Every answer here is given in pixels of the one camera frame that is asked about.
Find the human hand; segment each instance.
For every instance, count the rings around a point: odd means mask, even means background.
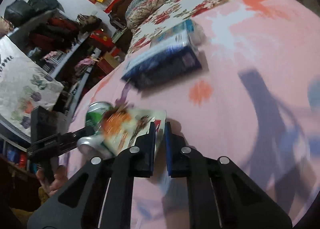
[[[48,194],[48,196],[52,196],[57,192],[57,190],[62,187],[67,181],[67,170],[65,166],[59,166],[54,174],[55,180],[50,185],[48,181],[45,179],[44,172],[42,170],[38,170],[36,173],[37,179],[39,180],[42,188]]]

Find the metal screw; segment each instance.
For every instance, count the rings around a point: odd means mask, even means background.
[[[222,156],[219,159],[219,161],[220,161],[221,164],[228,164],[230,162],[230,160],[226,156]]]
[[[136,146],[130,147],[130,152],[131,153],[138,153],[139,151],[140,151],[140,149],[138,147],[136,147]]]
[[[95,156],[92,160],[91,160],[91,163],[93,165],[97,165],[101,162],[101,158],[99,158],[98,156]]]
[[[183,147],[183,148],[181,149],[181,151],[182,151],[182,153],[188,154],[188,153],[191,152],[191,148],[190,148],[190,147]]]

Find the orange flower print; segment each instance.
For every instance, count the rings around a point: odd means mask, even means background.
[[[213,93],[213,88],[204,80],[196,82],[196,84],[189,90],[189,100],[199,106],[202,101],[208,101]]]
[[[90,104],[93,103],[95,101],[95,97],[97,95],[97,93],[105,86],[107,85],[107,83],[111,80],[112,76],[114,75],[115,71],[113,70],[111,73],[109,73],[105,78],[103,78],[98,85],[97,90],[94,92],[94,95],[91,97],[90,99]]]
[[[262,2],[265,0],[243,0],[248,6],[247,10],[256,11],[263,17],[276,18],[280,17],[286,20],[290,20],[289,15],[285,11],[281,11],[274,6],[265,6]]]

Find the red bag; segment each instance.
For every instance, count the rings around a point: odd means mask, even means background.
[[[52,26],[66,28],[66,29],[72,31],[73,33],[77,33],[77,35],[79,34],[79,28],[75,24],[69,22],[68,20],[65,20],[62,18],[50,18],[48,20],[48,23],[49,23],[49,25],[52,25]]]
[[[30,33],[29,38],[31,42],[39,47],[43,51],[55,51],[55,39],[49,38],[47,36],[39,35],[36,33]]]

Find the food package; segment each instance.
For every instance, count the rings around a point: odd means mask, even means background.
[[[143,90],[201,69],[198,49],[190,38],[190,33],[195,33],[186,27],[178,29],[159,36],[149,50],[129,60],[122,80]]]
[[[167,31],[153,37],[150,42],[150,47],[184,31],[188,32],[193,45],[200,45],[204,39],[204,33],[201,26],[193,22],[191,19],[187,19],[180,24],[168,29]]]
[[[142,110],[126,108],[106,114],[101,124],[104,145],[114,155],[122,150],[134,146],[137,137],[148,134],[150,123],[156,127],[156,148],[159,149],[166,119],[165,111]]]
[[[19,161],[19,165],[20,168],[26,168],[27,166],[27,155],[25,152],[21,152],[20,153],[20,161]]]
[[[20,159],[20,151],[16,147],[8,145],[7,159],[15,164],[18,164]]]

